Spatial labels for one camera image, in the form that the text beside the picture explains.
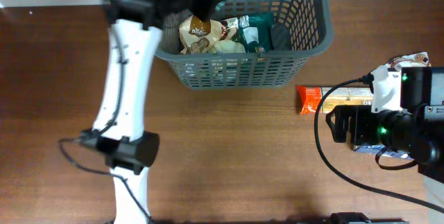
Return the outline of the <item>green coffee bean bag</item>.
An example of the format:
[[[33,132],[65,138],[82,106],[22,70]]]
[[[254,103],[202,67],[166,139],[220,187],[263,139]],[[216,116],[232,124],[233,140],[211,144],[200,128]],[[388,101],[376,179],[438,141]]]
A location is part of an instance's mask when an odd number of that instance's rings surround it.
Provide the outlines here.
[[[273,15],[263,12],[221,20],[225,33],[209,53],[258,53],[273,49]]]

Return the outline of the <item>beige brown snack pouch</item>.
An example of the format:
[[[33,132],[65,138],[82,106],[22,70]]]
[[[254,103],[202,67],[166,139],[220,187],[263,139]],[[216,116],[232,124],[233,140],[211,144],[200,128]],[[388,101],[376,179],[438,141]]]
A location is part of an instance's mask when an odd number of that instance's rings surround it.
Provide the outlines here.
[[[180,54],[207,53],[225,35],[225,26],[215,20],[201,21],[192,15],[179,25],[179,38],[184,46]]]

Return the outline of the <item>orange biscuit packet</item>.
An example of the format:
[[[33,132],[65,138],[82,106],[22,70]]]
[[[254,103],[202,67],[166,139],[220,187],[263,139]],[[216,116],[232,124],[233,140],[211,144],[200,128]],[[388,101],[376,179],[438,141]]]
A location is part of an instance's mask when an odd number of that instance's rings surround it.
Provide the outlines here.
[[[300,114],[315,113],[322,97],[330,87],[297,86],[301,102]],[[341,87],[334,90],[324,101],[320,113],[329,113],[338,105],[371,105],[373,94],[366,87]]]

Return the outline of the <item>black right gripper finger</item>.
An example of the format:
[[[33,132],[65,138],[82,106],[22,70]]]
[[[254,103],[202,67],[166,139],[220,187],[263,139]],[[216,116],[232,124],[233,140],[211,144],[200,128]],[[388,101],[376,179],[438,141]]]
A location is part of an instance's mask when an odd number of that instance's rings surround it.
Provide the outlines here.
[[[327,113],[325,121],[330,129],[348,128],[348,106],[338,105],[331,112]]]
[[[331,130],[332,137],[335,143],[346,143],[348,130],[343,128],[333,128]]]

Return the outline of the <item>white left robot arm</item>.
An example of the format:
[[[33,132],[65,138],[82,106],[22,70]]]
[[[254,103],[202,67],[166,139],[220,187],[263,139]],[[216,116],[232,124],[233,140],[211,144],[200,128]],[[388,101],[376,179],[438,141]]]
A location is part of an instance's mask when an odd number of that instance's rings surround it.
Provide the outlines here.
[[[109,23],[110,56],[101,107],[80,145],[105,158],[114,181],[115,223],[151,223],[148,171],[160,138],[144,129],[144,106],[151,67],[164,20],[188,10],[201,20],[226,0],[103,0]]]

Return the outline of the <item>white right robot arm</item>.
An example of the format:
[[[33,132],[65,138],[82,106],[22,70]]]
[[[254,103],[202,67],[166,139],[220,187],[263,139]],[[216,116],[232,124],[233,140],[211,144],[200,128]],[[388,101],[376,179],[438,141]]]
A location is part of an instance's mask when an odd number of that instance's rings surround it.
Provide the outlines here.
[[[374,188],[357,182],[321,159],[340,178],[356,187],[430,209],[434,223],[443,222],[443,68],[378,67],[357,82],[370,86],[370,105],[338,105],[325,121],[336,143],[382,146],[375,158],[387,151],[402,151],[411,162],[391,170],[416,167],[423,175],[428,200]]]

